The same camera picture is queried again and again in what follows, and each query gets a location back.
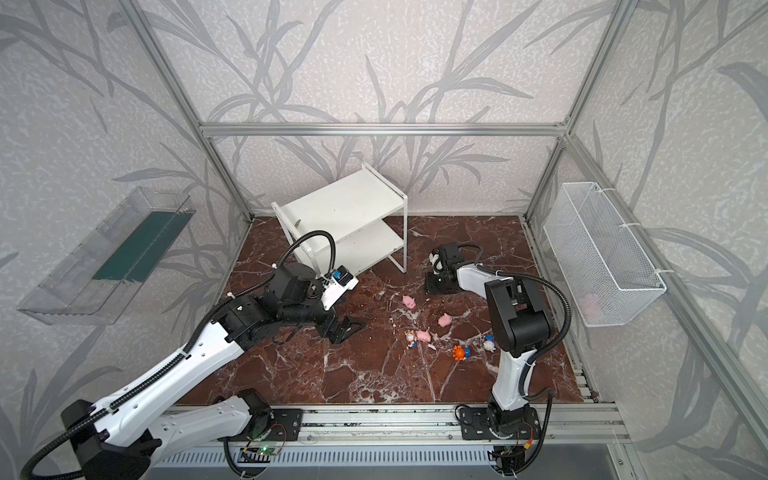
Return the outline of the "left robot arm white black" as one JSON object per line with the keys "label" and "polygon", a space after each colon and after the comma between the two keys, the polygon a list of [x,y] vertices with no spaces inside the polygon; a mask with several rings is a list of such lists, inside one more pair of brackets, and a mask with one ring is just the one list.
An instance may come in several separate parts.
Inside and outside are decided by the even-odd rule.
{"label": "left robot arm white black", "polygon": [[80,467],[65,473],[65,478],[139,479],[179,451],[210,440],[228,441],[257,426],[269,427],[271,410],[252,389],[177,419],[167,410],[211,373],[274,339],[284,327],[312,326],[334,345],[364,329],[363,322],[340,319],[335,311],[336,303],[358,280],[336,263],[336,242],[329,232],[313,230],[300,236],[287,254],[313,237],[329,243],[325,273],[280,257],[261,283],[228,294],[209,310],[187,343],[165,360],[96,402],[78,400],[65,408],[64,432],[31,456],[20,478],[37,478],[34,470],[41,461],[70,444]]}

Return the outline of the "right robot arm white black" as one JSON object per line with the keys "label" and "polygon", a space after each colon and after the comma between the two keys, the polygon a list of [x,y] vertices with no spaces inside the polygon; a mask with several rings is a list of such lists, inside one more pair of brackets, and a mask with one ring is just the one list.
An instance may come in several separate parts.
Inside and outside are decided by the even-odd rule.
{"label": "right robot arm white black", "polygon": [[473,243],[446,243],[429,254],[432,270],[425,289],[432,295],[473,293],[486,300],[493,342],[500,351],[499,372],[488,405],[459,405],[455,417],[464,440],[518,439],[534,442],[548,425],[532,402],[544,398],[551,412],[554,392],[530,391],[536,362],[555,350],[569,333],[573,309],[567,296],[552,282],[531,274],[511,273],[471,262],[464,248],[483,250]]}

